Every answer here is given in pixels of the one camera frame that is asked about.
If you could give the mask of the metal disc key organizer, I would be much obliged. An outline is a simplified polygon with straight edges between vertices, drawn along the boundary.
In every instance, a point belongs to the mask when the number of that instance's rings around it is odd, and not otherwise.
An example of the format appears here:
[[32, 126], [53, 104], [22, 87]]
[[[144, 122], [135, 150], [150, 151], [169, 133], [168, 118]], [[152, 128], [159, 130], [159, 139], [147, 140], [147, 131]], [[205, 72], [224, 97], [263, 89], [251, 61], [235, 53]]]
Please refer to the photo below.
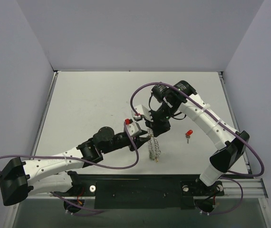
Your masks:
[[147, 132], [150, 137], [150, 140], [148, 141], [149, 160], [158, 162], [161, 154], [158, 140], [155, 138], [152, 129], [148, 128]]

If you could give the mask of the red tag key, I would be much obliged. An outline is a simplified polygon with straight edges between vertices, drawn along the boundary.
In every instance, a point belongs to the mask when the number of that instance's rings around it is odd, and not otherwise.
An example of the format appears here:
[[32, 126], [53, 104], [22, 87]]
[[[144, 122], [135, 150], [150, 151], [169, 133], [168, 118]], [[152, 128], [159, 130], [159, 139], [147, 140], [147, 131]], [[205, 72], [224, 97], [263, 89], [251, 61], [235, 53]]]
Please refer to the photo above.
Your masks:
[[185, 137], [186, 137], [186, 140], [187, 140], [187, 143], [189, 144], [189, 140], [191, 138], [191, 135], [193, 133], [193, 130], [188, 130], [185, 134]]

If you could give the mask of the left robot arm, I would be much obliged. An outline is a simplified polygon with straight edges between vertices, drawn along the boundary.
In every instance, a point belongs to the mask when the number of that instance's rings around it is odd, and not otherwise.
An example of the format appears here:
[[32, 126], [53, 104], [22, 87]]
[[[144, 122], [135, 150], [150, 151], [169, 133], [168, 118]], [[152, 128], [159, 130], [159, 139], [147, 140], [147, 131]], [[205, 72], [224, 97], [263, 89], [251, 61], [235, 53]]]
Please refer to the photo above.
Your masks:
[[9, 162], [0, 171], [0, 192], [4, 206], [25, 200], [29, 195], [48, 191], [67, 192], [75, 196], [80, 193], [81, 183], [66, 180], [68, 172], [91, 165], [101, 167], [104, 154], [127, 147], [135, 152], [151, 137], [136, 123], [128, 124], [123, 132], [115, 133], [111, 127], [102, 127], [93, 137], [80, 145], [54, 156], [8, 156]]

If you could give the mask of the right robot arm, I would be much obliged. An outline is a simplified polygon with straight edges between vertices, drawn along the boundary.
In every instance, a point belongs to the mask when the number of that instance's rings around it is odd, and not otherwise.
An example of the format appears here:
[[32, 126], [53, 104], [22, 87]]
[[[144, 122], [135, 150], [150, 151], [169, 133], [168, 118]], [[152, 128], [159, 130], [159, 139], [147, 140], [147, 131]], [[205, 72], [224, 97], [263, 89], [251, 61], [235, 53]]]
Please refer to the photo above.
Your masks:
[[169, 123], [176, 112], [189, 117], [213, 142], [216, 152], [209, 158], [209, 164], [196, 182], [196, 190], [207, 194], [213, 189], [218, 179], [243, 156], [245, 143], [249, 140], [246, 131], [238, 132], [229, 126], [205, 103], [196, 90], [186, 81], [181, 80], [174, 86], [164, 83], [154, 85], [151, 90], [161, 105], [155, 111], [139, 105], [134, 108], [134, 119], [145, 119], [147, 127], [154, 136], [170, 130]]

